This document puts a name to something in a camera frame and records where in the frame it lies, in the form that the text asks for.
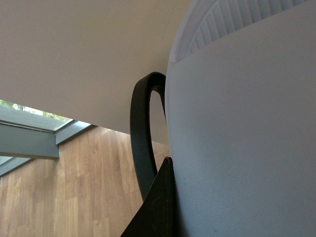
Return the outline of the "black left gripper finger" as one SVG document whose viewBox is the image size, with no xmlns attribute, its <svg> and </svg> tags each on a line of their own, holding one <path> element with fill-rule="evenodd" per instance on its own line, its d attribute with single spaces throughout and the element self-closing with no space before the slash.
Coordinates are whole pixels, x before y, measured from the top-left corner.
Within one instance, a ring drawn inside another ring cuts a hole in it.
<svg viewBox="0 0 316 237">
<path fill-rule="evenodd" d="M 175 160 L 165 157 L 140 208 L 122 237 L 186 237 L 175 178 Z"/>
</svg>

